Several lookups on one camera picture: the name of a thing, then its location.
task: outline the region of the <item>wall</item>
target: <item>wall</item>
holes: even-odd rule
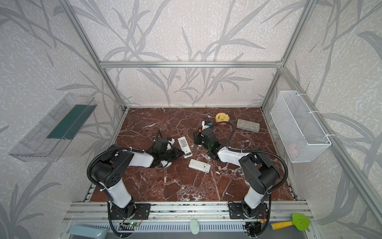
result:
[[[382,1],[317,4],[286,63],[376,191],[381,188]],[[284,79],[275,93],[289,90]],[[284,147],[267,116],[279,152]],[[311,163],[289,164],[323,238],[382,238],[382,229],[327,149]]]
[[[86,165],[109,142],[122,111],[56,1],[0,1],[0,237],[51,238],[89,186]],[[98,104],[54,163],[9,151],[67,93]]]
[[[278,61],[305,5],[305,0],[70,2],[104,61]],[[274,72],[109,69],[126,105],[166,107],[260,106]]]

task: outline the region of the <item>marble surface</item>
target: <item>marble surface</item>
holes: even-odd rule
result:
[[[230,146],[235,148],[256,148],[275,152],[260,108],[132,108],[122,125],[116,143],[146,149],[152,144],[157,129],[164,138],[173,137],[174,146],[179,147],[179,137],[186,136],[190,148],[193,147],[193,132],[203,120],[215,122],[215,115],[225,112],[230,122],[236,125],[237,119],[260,123],[259,133],[235,128]],[[227,142],[230,126],[215,127],[220,143]],[[210,172],[204,173],[188,167],[190,159],[211,164]],[[280,172],[281,164],[276,160]],[[207,150],[197,145],[193,156],[179,158],[168,168],[160,165],[155,168],[129,167],[123,182],[135,201],[229,201],[242,200],[248,192],[249,184],[242,169],[229,163],[221,163],[207,156]],[[287,184],[272,193],[273,200],[293,200]],[[91,201],[104,202],[106,195],[99,191],[93,193]]]

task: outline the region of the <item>mesh basket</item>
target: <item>mesh basket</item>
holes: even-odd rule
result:
[[[332,144],[297,91],[280,91],[270,114],[293,163],[311,162]]]

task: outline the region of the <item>green sheet in tray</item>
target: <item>green sheet in tray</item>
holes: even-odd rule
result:
[[[65,136],[65,139],[72,140],[96,106],[97,105],[89,106],[84,104],[75,105],[47,138],[63,138]]]

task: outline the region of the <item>white remote control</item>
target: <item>white remote control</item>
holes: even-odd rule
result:
[[[192,156],[192,152],[191,152],[190,147],[188,146],[186,137],[185,137],[185,136],[180,137],[180,138],[178,139],[178,142],[179,142],[180,148],[181,148],[182,151],[185,153],[185,156],[184,156],[184,157],[185,157],[185,158],[191,157],[191,156]]]
[[[210,164],[204,163],[202,161],[194,160],[194,159],[190,160],[190,163],[188,166],[192,169],[196,169],[206,173],[209,173],[211,168]]]

